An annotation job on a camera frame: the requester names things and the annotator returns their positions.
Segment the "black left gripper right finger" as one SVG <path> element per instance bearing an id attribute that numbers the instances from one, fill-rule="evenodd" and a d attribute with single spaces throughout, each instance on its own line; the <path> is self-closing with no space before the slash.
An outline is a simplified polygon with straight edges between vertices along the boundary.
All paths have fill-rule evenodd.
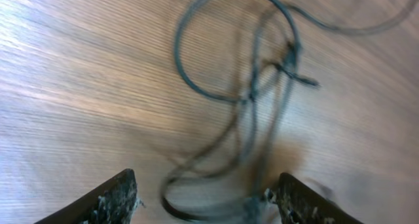
<path id="1" fill-rule="evenodd" d="M 278 207 L 284 224 L 361 224 L 287 172 L 280 174 L 273 188 L 264 192 L 263 199 Z"/>

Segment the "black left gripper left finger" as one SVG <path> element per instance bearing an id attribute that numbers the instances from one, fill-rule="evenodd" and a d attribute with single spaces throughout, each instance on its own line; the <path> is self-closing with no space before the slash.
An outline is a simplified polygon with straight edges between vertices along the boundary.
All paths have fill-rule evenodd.
<path id="1" fill-rule="evenodd" d="M 130 224 L 142 205 L 135 173 L 127 168 L 36 224 Z"/>

